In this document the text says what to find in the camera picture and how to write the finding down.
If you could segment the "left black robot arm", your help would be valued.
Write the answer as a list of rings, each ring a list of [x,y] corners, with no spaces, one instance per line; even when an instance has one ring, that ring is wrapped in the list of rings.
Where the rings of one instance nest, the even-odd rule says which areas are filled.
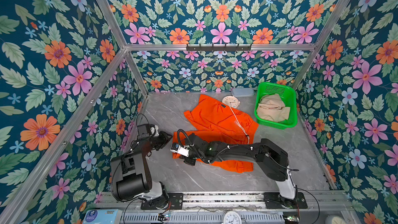
[[[111,193],[120,202],[141,199],[150,207],[164,209],[170,197],[162,182],[152,180],[147,156],[164,148],[173,136],[154,124],[139,125],[137,130],[129,151],[111,160]]]

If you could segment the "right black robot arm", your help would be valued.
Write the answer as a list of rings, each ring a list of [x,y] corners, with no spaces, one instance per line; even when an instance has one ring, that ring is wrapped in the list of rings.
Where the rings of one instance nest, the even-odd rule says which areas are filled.
[[[206,164],[232,160],[256,163],[277,183],[282,200],[296,200],[297,187],[291,177],[293,169],[289,167],[288,154],[269,139],[253,144],[228,144],[206,142],[195,134],[187,135],[182,129],[176,135],[177,142],[172,144],[171,152],[183,156],[186,164],[194,166],[197,160]]]

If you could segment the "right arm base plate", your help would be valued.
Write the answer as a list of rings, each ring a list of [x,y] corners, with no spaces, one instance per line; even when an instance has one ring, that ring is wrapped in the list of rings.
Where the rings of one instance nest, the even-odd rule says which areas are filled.
[[[283,198],[277,192],[265,192],[263,194],[267,209],[308,209],[304,194],[299,192],[295,199]]]

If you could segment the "orange shorts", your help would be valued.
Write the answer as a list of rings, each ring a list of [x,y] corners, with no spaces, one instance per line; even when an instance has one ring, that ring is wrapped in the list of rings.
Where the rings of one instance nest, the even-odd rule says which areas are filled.
[[[259,127],[249,114],[204,94],[200,96],[198,105],[184,112],[184,116],[196,128],[187,134],[195,134],[208,143],[252,144]]]

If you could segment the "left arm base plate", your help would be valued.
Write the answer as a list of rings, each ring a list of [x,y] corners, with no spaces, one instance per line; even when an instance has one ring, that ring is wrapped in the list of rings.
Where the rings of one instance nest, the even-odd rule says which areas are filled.
[[[161,196],[154,200],[143,201],[141,210],[181,210],[183,197],[183,193],[168,193],[168,197]]]

